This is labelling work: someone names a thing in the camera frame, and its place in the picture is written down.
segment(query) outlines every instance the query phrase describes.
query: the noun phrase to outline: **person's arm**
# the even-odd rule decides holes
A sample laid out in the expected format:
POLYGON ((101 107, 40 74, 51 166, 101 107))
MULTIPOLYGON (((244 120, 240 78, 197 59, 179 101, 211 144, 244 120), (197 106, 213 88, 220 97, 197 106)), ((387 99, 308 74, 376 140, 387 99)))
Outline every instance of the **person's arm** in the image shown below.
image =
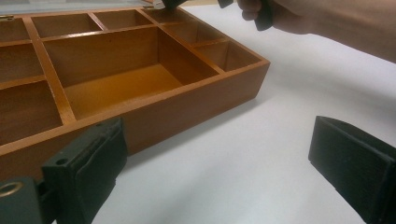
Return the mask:
MULTIPOLYGON (((260 0, 238 0, 245 20, 254 20, 260 0)), ((274 27, 328 37, 396 63, 396 0, 275 0, 274 27)))

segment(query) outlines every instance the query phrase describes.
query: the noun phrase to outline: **box compartment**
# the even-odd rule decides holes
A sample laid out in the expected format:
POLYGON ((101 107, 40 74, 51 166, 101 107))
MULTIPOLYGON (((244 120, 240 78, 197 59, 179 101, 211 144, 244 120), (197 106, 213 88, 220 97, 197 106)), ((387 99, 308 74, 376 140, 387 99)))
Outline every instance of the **box compartment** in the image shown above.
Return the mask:
POLYGON ((0 146, 62 125, 45 81, 0 91, 0 146))
POLYGON ((156 27, 44 45, 77 119, 217 74, 156 27))
POLYGON ((32 44, 0 48, 0 83, 43 74, 32 44))
POLYGON ((10 42, 30 39, 21 18, 14 21, 0 22, 0 42, 10 42))
POLYGON ((136 10, 98 12, 95 13, 95 16, 109 30, 152 24, 152 22, 136 10))
POLYGON ((249 66, 261 59, 230 41, 196 47, 223 71, 249 66))
POLYGON ((33 17, 33 23, 41 37, 73 35, 102 29, 88 14, 33 17))
POLYGON ((217 30, 198 21, 166 25, 165 27, 171 34, 183 39, 189 44, 224 38, 217 30))
POLYGON ((194 20, 193 17, 189 16, 185 12, 174 9, 146 9, 143 10, 146 14, 148 14, 152 19, 154 19, 158 23, 166 23, 166 22, 185 22, 194 20))

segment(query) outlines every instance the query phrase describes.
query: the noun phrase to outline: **white table surface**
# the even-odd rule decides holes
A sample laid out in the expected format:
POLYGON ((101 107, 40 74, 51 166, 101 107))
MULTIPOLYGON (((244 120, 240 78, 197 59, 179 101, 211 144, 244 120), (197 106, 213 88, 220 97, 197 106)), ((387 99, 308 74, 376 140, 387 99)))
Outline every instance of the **white table surface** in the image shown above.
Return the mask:
POLYGON ((185 9, 271 61, 262 89, 130 157, 93 223, 364 223, 310 164, 310 141, 321 115, 396 146, 396 64, 315 35, 257 32, 236 4, 185 9))

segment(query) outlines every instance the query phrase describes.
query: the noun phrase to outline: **wooden compartment tray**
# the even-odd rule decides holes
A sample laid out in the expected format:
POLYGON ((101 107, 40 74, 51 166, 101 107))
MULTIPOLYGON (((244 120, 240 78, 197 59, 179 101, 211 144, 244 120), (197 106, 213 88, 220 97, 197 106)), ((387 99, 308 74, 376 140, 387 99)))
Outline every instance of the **wooden compartment tray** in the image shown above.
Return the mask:
POLYGON ((269 62, 181 8, 0 22, 0 180, 123 118, 131 154, 253 99, 269 62))

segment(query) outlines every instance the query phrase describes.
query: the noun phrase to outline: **clamp jaw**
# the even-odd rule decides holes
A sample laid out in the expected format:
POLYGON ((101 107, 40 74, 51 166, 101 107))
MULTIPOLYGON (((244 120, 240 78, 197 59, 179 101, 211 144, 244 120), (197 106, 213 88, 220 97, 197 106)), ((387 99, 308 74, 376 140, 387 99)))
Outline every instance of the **clamp jaw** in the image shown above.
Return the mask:
POLYGON ((0 183, 0 223, 92 223, 127 153, 120 119, 96 124, 45 162, 39 183, 31 177, 0 183))

